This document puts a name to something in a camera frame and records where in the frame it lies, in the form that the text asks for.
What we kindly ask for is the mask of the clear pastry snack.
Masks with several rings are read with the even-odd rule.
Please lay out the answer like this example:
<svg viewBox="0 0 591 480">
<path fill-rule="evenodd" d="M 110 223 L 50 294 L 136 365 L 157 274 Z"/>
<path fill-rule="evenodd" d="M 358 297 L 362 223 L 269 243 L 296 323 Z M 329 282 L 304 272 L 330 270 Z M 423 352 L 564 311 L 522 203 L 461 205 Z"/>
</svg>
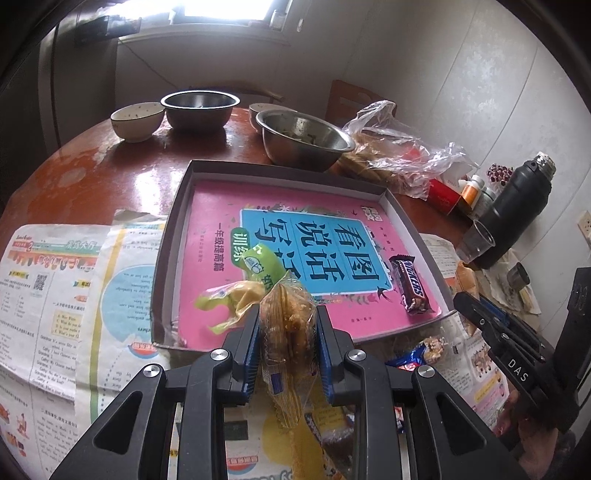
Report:
<svg viewBox="0 0 591 480">
<path fill-rule="evenodd" d="M 259 304 L 260 367 L 273 413 L 263 452 L 294 479 L 352 475 L 353 424 L 325 399 L 315 351 L 318 310 L 300 281 L 285 275 Z"/>
</svg>

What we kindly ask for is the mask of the Snickers chocolate bar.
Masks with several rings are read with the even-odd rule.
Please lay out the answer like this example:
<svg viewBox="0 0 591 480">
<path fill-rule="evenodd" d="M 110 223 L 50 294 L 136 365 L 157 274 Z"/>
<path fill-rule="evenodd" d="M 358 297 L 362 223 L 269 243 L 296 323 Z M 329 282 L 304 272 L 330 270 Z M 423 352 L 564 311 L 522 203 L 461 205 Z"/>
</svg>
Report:
<svg viewBox="0 0 591 480">
<path fill-rule="evenodd" d="M 398 254 L 389 261 L 405 311 L 409 315 L 431 312 L 429 297 L 415 268 L 415 257 Z"/>
</svg>

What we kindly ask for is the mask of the blue Oreo packet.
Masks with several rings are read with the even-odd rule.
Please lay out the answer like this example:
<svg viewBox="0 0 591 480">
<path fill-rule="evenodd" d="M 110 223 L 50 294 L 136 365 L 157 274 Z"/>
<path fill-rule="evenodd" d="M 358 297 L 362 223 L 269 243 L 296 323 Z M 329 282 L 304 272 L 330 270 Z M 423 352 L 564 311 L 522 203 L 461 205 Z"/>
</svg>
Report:
<svg viewBox="0 0 591 480">
<path fill-rule="evenodd" d="M 410 352 L 407 352 L 396 359 L 388 360 L 386 364 L 401 370 L 414 371 L 420 366 L 429 364 L 427 359 L 427 354 L 429 352 L 429 347 L 425 343 L 421 343 Z"/>
</svg>

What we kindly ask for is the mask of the green yellow snack packet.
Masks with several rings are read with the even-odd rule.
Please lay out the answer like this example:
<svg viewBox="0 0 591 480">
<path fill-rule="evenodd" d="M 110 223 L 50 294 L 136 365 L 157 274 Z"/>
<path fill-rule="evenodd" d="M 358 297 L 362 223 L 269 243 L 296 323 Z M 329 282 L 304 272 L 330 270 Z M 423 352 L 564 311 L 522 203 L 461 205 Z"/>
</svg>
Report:
<svg viewBox="0 0 591 480">
<path fill-rule="evenodd" d="M 245 272 L 245 280 L 207 289 L 194 301 L 194 307 L 204 312 L 219 306 L 228 309 L 228 316 L 223 321 L 208 327 L 214 335 L 238 327 L 246 311 L 259 304 L 287 275 L 287 268 L 280 258 L 262 243 L 240 253 L 238 267 Z"/>
</svg>

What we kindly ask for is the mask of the clear cookie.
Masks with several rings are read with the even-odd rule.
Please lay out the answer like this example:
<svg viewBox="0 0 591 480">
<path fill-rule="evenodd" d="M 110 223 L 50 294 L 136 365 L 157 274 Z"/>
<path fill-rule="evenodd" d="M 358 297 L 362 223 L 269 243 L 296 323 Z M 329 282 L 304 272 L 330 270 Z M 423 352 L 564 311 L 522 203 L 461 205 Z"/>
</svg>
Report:
<svg viewBox="0 0 591 480">
<path fill-rule="evenodd" d="M 435 365 L 445 357 L 448 343 L 444 337 L 429 336 L 423 340 L 422 345 L 425 363 Z"/>
</svg>

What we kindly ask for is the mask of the small steel cup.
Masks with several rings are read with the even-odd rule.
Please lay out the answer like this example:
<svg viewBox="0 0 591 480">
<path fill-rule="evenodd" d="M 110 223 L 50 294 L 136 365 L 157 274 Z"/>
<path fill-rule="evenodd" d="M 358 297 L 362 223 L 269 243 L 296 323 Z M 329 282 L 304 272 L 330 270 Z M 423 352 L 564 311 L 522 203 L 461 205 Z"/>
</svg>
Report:
<svg viewBox="0 0 591 480">
<path fill-rule="evenodd" d="M 521 262 L 517 262 L 507 272 L 507 282 L 509 287 L 515 292 L 520 292 L 530 284 L 529 274 Z"/>
</svg>

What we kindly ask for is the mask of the clear plastic cup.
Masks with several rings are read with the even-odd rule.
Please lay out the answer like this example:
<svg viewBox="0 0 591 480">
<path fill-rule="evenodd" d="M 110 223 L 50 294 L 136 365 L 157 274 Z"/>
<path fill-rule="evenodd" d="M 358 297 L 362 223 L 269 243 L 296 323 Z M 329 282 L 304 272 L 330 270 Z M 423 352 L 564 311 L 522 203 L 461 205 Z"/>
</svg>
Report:
<svg viewBox="0 0 591 480">
<path fill-rule="evenodd" d="M 475 220 L 457 246 L 456 253 L 463 263 L 470 264 L 495 245 L 488 228 L 480 220 Z"/>
</svg>

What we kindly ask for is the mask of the pink Chinese workbook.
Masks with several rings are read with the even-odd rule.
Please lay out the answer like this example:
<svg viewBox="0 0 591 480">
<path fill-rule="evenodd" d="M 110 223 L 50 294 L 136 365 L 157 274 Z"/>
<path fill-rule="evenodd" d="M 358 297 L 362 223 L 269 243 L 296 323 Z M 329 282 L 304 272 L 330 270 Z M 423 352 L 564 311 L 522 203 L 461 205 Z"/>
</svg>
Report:
<svg viewBox="0 0 591 480">
<path fill-rule="evenodd" d="M 439 318 L 449 308 L 429 252 L 388 196 L 377 200 L 221 180 L 195 182 L 180 274 L 195 267 L 208 277 L 235 279 L 238 256 L 262 243 L 315 298 L 374 293 L 400 296 L 394 319 Z M 409 315 L 389 259 L 415 257 L 431 312 Z"/>
</svg>

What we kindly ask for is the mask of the orange medicine bottle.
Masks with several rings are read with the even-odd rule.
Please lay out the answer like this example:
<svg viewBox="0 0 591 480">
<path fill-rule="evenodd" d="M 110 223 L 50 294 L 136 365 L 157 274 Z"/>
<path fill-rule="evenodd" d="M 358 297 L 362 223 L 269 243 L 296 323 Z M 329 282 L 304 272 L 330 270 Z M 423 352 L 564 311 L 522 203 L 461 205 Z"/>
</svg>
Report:
<svg viewBox="0 0 591 480">
<path fill-rule="evenodd" d="M 485 180 L 477 174 L 465 182 L 461 196 L 471 209 L 476 206 L 484 187 Z"/>
</svg>

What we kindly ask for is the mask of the grey cardboard box tray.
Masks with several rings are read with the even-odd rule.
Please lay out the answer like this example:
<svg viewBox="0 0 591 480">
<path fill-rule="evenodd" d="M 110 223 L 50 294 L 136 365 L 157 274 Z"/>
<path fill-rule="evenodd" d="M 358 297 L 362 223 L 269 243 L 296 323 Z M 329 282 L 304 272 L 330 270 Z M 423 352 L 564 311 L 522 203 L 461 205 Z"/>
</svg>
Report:
<svg viewBox="0 0 591 480">
<path fill-rule="evenodd" d="M 218 347 L 226 310 L 197 308 L 208 289 L 245 280 L 263 245 L 356 342 L 450 316 L 450 288 L 386 188 L 283 167 L 190 162 L 153 275 L 151 339 L 170 350 Z"/>
</svg>

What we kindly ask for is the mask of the clear plastic bag with bread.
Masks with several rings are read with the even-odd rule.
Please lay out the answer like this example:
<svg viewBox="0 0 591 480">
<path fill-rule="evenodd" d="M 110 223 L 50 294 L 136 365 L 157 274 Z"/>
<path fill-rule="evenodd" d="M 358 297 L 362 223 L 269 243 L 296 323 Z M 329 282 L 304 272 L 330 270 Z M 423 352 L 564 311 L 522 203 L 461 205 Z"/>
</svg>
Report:
<svg viewBox="0 0 591 480">
<path fill-rule="evenodd" d="M 420 200 L 428 198 L 434 180 L 456 187 L 461 178 L 476 171 L 477 164 L 463 146 L 426 142 L 394 118 L 396 109 L 393 101 L 380 100 L 356 112 L 344 126 L 356 147 L 339 158 L 342 168 L 395 194 Z"/>
</svg>

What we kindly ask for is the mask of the steel bowl near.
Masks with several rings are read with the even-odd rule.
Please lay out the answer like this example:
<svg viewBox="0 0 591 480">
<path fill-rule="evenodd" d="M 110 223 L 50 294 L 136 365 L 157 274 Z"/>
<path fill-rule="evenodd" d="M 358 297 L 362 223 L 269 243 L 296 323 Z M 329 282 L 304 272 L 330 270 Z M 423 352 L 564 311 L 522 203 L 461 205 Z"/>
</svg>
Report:
<svg viewBox="0 0 591 480">
<path fill-rule="evenodd" d="M 266 156 L 276 166 L 325 172 L 356 148 L 351 135 L 330 122 L 293 110 L 259 112 Z"/>
</svg>

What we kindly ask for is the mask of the steel bowl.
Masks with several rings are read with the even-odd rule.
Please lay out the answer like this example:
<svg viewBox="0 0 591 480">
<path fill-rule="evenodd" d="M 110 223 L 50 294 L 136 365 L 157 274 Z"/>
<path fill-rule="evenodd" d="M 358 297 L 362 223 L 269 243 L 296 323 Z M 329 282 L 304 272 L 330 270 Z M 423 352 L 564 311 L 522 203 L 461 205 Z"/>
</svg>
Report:
<svg viewBox="0 0 591 480">
<path fill-rule="evenodd" d="M 293 110 L 259 112 L 266 156 L 276 166 L 325 172 L 356 148 L 351 135 L 330 122 Z"/>
<path fill-rule="evenodd" d="M 222 129 L 240 99 L 214 90 L 185 90 L 161 98 L 169 125 L 176 130 L 198 134 Z"/>
</svg>

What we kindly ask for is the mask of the dark refrigerator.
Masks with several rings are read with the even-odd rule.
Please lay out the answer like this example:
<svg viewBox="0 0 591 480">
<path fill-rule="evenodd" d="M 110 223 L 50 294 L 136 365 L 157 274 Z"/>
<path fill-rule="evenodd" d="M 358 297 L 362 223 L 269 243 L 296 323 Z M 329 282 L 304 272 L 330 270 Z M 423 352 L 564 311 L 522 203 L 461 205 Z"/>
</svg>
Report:
<svg viewBox="0 0 591 480">
<path fill-rule="evenodd" d="M 82 16 L 57 24 L 1 94 L 1 164 L 37 166 L 115 110 L 115 39 L 79 43 Z"/>
</svg>

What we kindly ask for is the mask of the wall power socket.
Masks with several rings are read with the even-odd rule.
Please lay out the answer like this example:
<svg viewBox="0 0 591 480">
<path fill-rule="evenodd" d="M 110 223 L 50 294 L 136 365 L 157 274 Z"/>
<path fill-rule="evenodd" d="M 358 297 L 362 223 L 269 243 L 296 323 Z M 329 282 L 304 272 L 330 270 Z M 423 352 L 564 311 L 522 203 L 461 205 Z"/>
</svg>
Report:
<svg viewBox="0 0 591 480">
<path fill-rule="evenodd" d="M 580 216 L 577 225 L 588 246 L 591 247 L 591 213 L 585 211 Z"/>
</svg>

